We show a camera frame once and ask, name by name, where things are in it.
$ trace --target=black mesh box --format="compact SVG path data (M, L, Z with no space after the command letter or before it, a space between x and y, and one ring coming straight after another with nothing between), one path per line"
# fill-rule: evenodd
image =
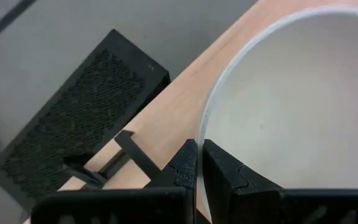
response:
M113 30L0 153L0 185L26 210L70 176L63 157L96 153L170 83Z

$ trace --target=black plastic part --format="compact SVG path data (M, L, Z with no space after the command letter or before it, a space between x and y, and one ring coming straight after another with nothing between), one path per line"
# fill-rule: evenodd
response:
M122 130L115 138L118 145L138 165L142 171L153 179L161 172L157 165L144 153L144 151L131 139L133 132Z
M106 179L113 177L128 161L129 156L120 150L99 172Z
M78 155L70 155L63 158L63 164L77 164L79 166L84 166L92 157L94 153L82 153Z
M213 223L358 223L358 190L287 190L210 140L203 174Z
M144 189L57 192L38 204L32 224L208 223L196 212L197 147L187 140Z
M190 224L193 197L185 187L57 192L34 207L31 224Z
M77 164L64 164L63 168L70 175L82 180L88 185L95 186L96 188L102 189L107 179L97 172L91 172L88 169L85 169L81 165Z

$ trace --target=white bowl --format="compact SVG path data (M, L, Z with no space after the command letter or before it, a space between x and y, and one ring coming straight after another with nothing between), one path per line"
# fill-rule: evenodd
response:
M302 11L252 39L211 91L204 139L284 188L358 188L358 8Z

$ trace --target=gray floor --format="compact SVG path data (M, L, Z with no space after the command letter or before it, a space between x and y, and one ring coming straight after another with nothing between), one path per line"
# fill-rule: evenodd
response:
M15 1L0 0L0 14ZM254 2L37 1L0 34L0 150L111 29L175 78ZM0 189L0 223L17 223L20 212Z

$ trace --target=wooden table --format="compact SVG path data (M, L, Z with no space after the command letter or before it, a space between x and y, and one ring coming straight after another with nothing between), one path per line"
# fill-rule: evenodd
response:
M135 133L132 139L162 169L186 139L196 137L209 90L235 54L277 20L308 7L326 5L358 6L358 0L259 0L124 129ZM111 140L85 167L100 170L120 149ZM104 189L142 188L149 180L134 161L129 161ZM78 190L84 184L72 177L60 190ZM202 203L197 207L204 213Z

